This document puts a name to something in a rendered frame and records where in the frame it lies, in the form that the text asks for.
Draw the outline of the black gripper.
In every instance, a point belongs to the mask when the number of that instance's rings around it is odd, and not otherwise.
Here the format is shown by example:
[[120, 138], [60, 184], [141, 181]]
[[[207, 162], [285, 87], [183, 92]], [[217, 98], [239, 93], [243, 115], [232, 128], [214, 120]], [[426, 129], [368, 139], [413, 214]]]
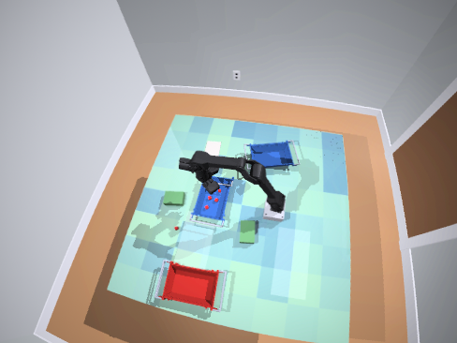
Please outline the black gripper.
[[216, 183], [216, 181], [214, 181], [212, 178], [210, 178], [209, 176], [209, 173], [210, 171], [208, 171], [205, 175], [203, 176], [199, 176], [197, 175], [196, 171], [192, 171], [192, 173], [195, 172], [195, 177], [200, 181], [202, 182], [202, 186], [207, 190], [207, 192], [212, 195], [215, 193], [215, 191], [217, 191], [219, 188], [220, 188], [220, 185]]

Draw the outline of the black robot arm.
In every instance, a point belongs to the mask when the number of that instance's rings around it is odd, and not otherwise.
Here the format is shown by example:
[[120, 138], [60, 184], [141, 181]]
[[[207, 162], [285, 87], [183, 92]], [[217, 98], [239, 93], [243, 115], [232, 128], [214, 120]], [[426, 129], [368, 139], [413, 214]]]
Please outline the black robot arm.
[[[197, 175], [203, 176], [210, 171], [210, 178], [218, 173], [219, 168], [236, 170], [240, 172], [243, 178], [252, 183], [259, 185], [265, 192], [267, 203], [271, 206], [270, 210], [282, 214], [285, 208], [286, 196], [280, 191], [275, 191], [273, 185], [267, 178], [265, 167], [254, 159], [247, 160], [244, 157], [220, 157], [211, 156], [204, 151], [196, 151], [190, 158], [180, 157], [179, 169], [184, 171], [196, 171]], [[251, 164], [250, 174], [244, 168], [245, 164]]]

